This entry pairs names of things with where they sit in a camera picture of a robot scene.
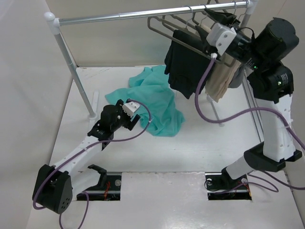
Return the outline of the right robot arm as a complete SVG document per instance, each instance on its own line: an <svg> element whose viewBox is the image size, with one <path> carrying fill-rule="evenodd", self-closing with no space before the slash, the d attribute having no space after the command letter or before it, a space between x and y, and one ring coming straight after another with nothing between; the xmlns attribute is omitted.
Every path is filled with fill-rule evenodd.
<svg viewBox="0 0 305 229"><path fill-rule="evenodd" d="M258 36L247 37L236 16L226 12L205 10L215 25L210 32L199 25L195 38L181 29L173 32L165 58L169 85L186 98L198 97L216 72L213 53L228 54L252 70L248 81L261 112L264 141L223 168L209 175L210 191L234 189L247 173L254 170L268 175L301 157L295 149L296 135L290 128L289 107L294 91L293 74L281 60L299 43L294 26L282 18L273 18Z"/></svg>

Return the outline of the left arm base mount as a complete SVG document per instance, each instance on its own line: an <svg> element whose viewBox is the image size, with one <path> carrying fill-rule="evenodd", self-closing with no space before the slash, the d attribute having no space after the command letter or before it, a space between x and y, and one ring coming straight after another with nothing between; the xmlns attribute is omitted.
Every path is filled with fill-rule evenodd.
<svg viewBox="0 0 305 229"><path fill-rule="evenodd" d="M90 165L80 171L73 181L73 199L85 201L119 201L121 197L122 173Z"/></svg>

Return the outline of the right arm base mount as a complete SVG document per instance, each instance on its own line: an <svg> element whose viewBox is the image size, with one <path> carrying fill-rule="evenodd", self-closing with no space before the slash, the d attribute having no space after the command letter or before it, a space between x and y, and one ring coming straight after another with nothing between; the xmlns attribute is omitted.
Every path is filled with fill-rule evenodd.
<svg viewBox="0 0 305 229"><path fill-rule="evenodd" d="M231 179L224 171L206 172L204 187L208 200L252 200L246 174Z"/></svg>

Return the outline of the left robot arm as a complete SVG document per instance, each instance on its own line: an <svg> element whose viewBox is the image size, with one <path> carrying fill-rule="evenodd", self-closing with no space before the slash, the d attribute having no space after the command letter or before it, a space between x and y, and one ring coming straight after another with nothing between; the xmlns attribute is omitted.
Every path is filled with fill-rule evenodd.
<svg viewBox="0 0 305 229"><path fill-rule="evenodd" d="M106 105L100 119L72 152L59 162L39 169L32 195L33 207L61 214L81 192L91 187L103 188L107 180L106 169L88 162L116 141L115 131L121 127L130 131L134 128L140 120L136 113L140 107L138 101L131 99Z"/></svg>

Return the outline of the teal t shirt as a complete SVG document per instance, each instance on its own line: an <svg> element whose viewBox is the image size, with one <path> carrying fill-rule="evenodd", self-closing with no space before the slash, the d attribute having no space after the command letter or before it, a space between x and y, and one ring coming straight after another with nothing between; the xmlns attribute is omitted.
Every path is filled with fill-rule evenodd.
<svg viewBox="0 0 305 229"><path fill-rule="evenodd" d="M147 128L153 136L174 137L185 122L184 115L176 109L174 92L168 84L165 66L144 67L143 71L129 78L129 87L117 89L107 95L110 104L133 99L145 104L150 110L152 121Z"/></svg>

